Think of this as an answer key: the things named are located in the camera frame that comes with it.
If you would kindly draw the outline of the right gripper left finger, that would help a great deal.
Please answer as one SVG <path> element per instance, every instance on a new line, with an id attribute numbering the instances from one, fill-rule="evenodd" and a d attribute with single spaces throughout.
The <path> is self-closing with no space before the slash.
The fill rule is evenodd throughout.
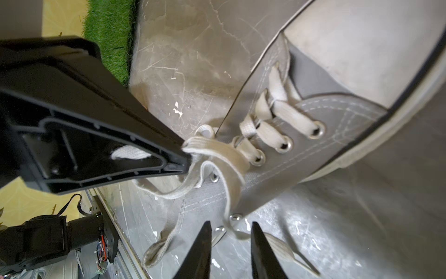
<path id="1" fill-rule="evenodd" d="M 204 222 L 174 279 L 209 279 L 211 265 L 211 222 Z"/>

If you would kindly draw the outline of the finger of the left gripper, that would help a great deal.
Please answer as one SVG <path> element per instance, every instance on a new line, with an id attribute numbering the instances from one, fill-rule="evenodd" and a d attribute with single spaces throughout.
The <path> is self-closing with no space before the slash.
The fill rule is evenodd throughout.
<path id="1" fill-rule="evenodd" d="M 80 37 L 1 41 L 1 186 L 53 194 L 185 174 L 183 139 Z"/>

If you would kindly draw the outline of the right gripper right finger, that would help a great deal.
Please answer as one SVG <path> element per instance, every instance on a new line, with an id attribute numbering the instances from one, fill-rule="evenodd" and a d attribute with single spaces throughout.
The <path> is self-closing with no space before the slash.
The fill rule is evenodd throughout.
<path id="1" fill-rule="evenodd" d="M 251 230 L 252 277 L 254 279 L 287 279 L 266 235 L 257 222 Z"/>

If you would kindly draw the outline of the white shoelace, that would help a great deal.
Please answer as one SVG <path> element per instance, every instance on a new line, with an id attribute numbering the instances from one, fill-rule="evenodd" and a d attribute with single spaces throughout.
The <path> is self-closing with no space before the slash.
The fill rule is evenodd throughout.
<path id="1" fill-rule="evenodd" d="M 194 188 L 200 188 L 206 179 L 221 183 L 226 195 L 221 229 L 236 239 L 247 240 L 248 234 L 234 229 L 232 222 L 236 220 L 236 215 L 231 211 L 240 201 L 249 167 L 260 167 L 266 163 L 265 153 L 257 149 L 250 139 L 258 136 L 278 153 L 291 151 L 293 140 L 268 123 L 274 117 L 280 118 L 311 140 L 321 138 L 326 130 L 323 123 L 312 120 L 290 105 L 290 100 L 301 101 L 301 97 L 289 79 L 281 78 L 278 65 L 271 68 L 268 80 L 269 87 L 258 98 L 254 115 L 247 115 L 239 125 L 241 136 L 224 144 L 215 139 L 211 126 L 202 125 L 193 137 L 183 143 L 182 151 L 192 156 L 192 164 L 180 186 L 163 193 L 147 179 L 133 179 L 133 184 L 156 197 L 172 200 L 172 206 L 176 207 L 182 206 L 185 196 Z"/>

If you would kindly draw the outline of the grey canvas sneaker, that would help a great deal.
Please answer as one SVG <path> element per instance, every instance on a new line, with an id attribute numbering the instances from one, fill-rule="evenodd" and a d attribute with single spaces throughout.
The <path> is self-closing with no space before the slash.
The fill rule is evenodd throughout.
<path id="1" fill-rule="evenodd" d="M 309 139 L 278 117 L 268 123 L 290 137 L 293 148 L 278 153 L 258 136 L 250 142 L 266 163 L 250 166 L 241 198 L 231 212 L 246 216 L 302 181 L 348 166 L 387 141 L 429 100 L 445 80 L 444 1 L 211 1 L 225 34 L 253 56 L 251 72 L 225 115 L 209 125 L 224 144 L 241 136 L 239 125 L 254 115 L 278 65 L 301 101 L 289 103 L 325 125 Z M 208 178 L 174 207 L 160 236 L 167 248 L 200 218 L 222 231 L 226 195 Z"/>

